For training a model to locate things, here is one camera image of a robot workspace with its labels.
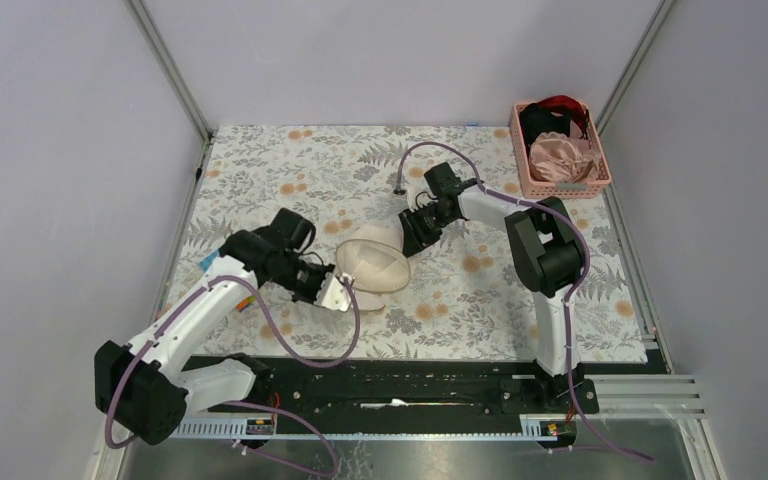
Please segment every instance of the pink basket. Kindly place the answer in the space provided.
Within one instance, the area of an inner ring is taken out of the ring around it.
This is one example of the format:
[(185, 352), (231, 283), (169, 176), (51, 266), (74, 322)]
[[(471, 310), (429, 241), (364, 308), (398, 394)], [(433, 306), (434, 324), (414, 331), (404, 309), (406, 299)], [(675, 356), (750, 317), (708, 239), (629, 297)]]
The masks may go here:
[(528, 167), (528, 156), (525, 149), (525, 135), (519, 125), (519, 113), (528, 105), (534, 102), (521, 102), (514, 105), (511, 114), (511, 140), (514, 142), (514, 155), (517, 161), (517, 171), (519, 172), (519, 183), (522, 186), (522, 194), (528, 198), (593, 198), (608, 185), (611, 184), (611, 170), (608, 168), (608, 161), (605, 158), (605, 151), (602, 150), (602, 142), (599, 141), (599, 135), (593, 127), (593, 119), (590, 117), (590, 109), (587, 105), (581, 103), (587, 112), (587, 139), (590, 140), (590, 148), (598, 149), (602, 155), (602, 161), (599, 162), (599, 176), (596, 180), (589, 180), (582, 183), (555, 183), (535, 180), (531, 177)]

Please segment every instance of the tabletop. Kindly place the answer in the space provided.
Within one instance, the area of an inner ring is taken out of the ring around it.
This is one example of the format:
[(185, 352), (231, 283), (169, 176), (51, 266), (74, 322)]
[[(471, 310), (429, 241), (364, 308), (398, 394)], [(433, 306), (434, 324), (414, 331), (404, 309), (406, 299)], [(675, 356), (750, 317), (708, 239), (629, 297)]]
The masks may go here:
[[(231, 233), (268, 224), (289, 208), (317, 227), (311, 250), (334, 262), (334, 249), (359, 226), (399, 228), (404, 196), (393, 194), (396, 168), (412, 144), (451, 145), (478, 165), (488, 186), (520, 195), (509, 131), (492, 127), (223, 126), (217, 132), (164, 308), (202, 273), (198, 263)], [(449, 162), (436, 148), (415, 150), (407, 183), (424, 186), (429, 167)], [(645, 362), (620, 245), (602, 197), (565, 200), (592, 254), (578, 294), (576, 336), (583, 361)], [(384, 296), (383, 310), (364, 312), (353, 357), (452, 360), (534, 359), (539, 336), (531, 293), (520, 284), (507, 238), (478, 222), (446, 227), (433, 247), (412, 257), (407, 288)], [(290, 301), (275, 285), (261, 289), (279, 330), (300, 354), (334, 357), (349, 345), (351, 312)], [(286, 355), (257, 305), (231, 312), (196, 353)]]

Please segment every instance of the gray floor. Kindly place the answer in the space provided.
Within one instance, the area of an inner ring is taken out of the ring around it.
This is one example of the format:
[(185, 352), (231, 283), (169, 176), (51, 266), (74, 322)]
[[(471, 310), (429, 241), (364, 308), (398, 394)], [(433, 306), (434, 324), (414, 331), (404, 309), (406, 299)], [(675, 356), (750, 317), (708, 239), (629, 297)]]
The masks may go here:
[[(522, 442), (335, 442), (341, 458), (340, 479), (464, 479), (491, 478), (693, 478), (678, 429), (667, 420), (612, 421), (610, 438), (621, 446), (642, 450), (658, 459), (643, 466), (613, 453), (573, 452), (565, 455), (523, 455), (540, 448)], [(596, 444), (592, 435), (580, 433), (577, 445)], [(327, 469), (328, 455), (318, 442), (273, 441), (263, 447), (308, 466)], [(230, 442), (167, 440), (130, 451), (123, 479), (239, 480), (308, 479), (307, 474), (249, 455), (243, 457)]]

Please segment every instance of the wall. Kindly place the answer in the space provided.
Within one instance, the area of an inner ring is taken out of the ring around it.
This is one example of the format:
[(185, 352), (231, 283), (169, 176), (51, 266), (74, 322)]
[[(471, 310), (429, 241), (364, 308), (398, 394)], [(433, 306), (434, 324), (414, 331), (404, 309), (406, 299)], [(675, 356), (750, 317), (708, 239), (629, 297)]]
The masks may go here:
[(93, 354), (148, 324), (199, 149), (124, 2), (0, 1), (0, 479), (84, 473)]
[(567, 93), (598, 113), (658, 0), (149, 0), (219, 124), (507, 125)]
[(603, 143), (729, 478), (768, 478), (768, 2), (680, 2)]

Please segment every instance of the floral tablecloth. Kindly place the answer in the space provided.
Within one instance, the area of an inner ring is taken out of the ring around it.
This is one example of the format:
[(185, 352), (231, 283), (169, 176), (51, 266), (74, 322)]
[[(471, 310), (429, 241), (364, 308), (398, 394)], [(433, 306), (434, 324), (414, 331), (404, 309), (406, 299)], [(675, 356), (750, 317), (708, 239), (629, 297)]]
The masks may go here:
[[(197, 281), (198, 262), (239, 229), (269, 223), (281, 207), (317, 226), (312, 250), (333, 263), (334, 249), (360, 225), (398, 228), (404, 196), (393, 195), (402, 152), (416, 142), (452, 145), (479, 166), (488, 185), (519, 194), (509, 132), (486, 127), (223, 126), (205, 167), (193, 217), (165, 308)], [(424, 186), (427, 168), (448, 161), (461, 178), (469, 168), (436, 147), (416, 150), (405, 167)], [(565, 201), (593, 254), (576, 310), (584, 361), (644, 362), (638, 322), (602, 198)], [(539, 331), (531, 294), (519, 283), (505, 235), (457, 222), (437, 245), (411, 259), (404, 290), (366, 312), (355, 357), (531, 360)], [(262, 289), (280, 331), (302, 355), (341, 354), (352, 336), (351, 313), (290, 302), (275, 285)], [(232, 312), (197, 353), (285, 355), (257, 305)]]

